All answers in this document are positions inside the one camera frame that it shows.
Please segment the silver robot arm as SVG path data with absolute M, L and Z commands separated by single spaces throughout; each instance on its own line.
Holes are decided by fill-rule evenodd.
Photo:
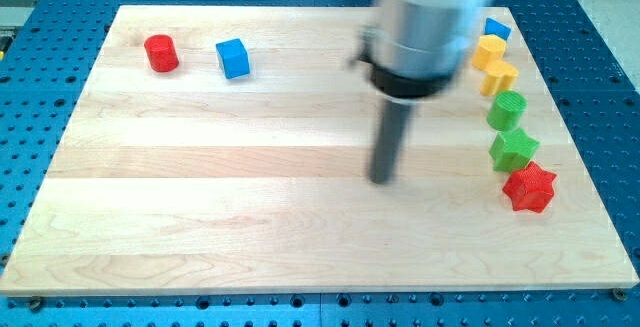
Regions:
M 474 25 L 493 0 L 376 0 L 359 61 L 384 103 L 368 164 L 376 184 L 392 181 L 414 106 L 448 89 L 468 54 Z

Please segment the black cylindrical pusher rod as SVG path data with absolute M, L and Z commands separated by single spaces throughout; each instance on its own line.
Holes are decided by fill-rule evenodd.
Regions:
M 368 168 L 371 182 L 387 184 L 393 179 L 414 105 L 408 99 L 385 99 Z

